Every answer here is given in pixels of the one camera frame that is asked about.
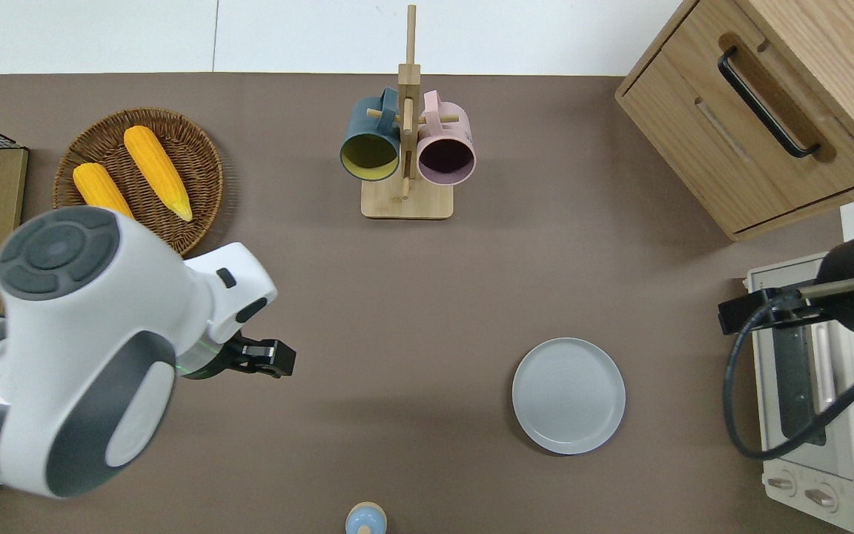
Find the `wooden mug stand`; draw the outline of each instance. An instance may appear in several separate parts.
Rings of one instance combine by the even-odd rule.
[[[414,63],[417,6],[407,6],[407,61],[397,66],[397,121],[400,121],[400,163],[379,182],[362,182],[362,214],[369,219],[443,220],[454,215],[454,189],[427,182],[417,171],[417,117],[420,117],[420,65]],[[369,109],[368,114],[380,112]],[[457,121],[455,116],[441,122]]]

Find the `mug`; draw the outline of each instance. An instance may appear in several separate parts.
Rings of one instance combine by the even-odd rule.
[[[369,117],[368,109],[382,112]],[[400,129],[397,115],[397,89],[384,88],[380,98],[362,98],[351,109],[348,131],[342,143],[342,165],[358,179],[376,182],[391,176],[400,163]]]
[[[458,115],[456,122],[440,122],[441,115]],[[424,94],[425,126],[417,132],[417,170],[436,185],[457,185],[477,168],[470,119],[459,105],[441,102],[437,91]]]

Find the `corn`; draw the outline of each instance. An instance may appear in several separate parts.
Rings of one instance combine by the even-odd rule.
[[[88,205],[119,211],[133,219],[128,202],[101,163],[82,163],[75,167],[71,176]]]
[[[147,126],[131,126],[125,131],[125,146],[157,199],[180,219],[193,220],[183,181],[153,131]]]

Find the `woven basket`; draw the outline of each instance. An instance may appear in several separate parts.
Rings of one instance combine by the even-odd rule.
[[[179,172],[190,197],[193,220],[184,222],[157,199],[125,148],[125,129],[150,128]],[[86,129],[68,146],[55,175],[55,208],[85,203],[71,173],[86,162],[101,163],[128,201],[133,217],[180,253],[210,230],[223,197],[223,163],[209,136],[189,119],[166,109],[125,109]]]

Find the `wooden cabinet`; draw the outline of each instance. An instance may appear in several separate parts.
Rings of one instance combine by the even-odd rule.
[[[616,98],[732,240],[854,200],[854,1],[687,0]]]

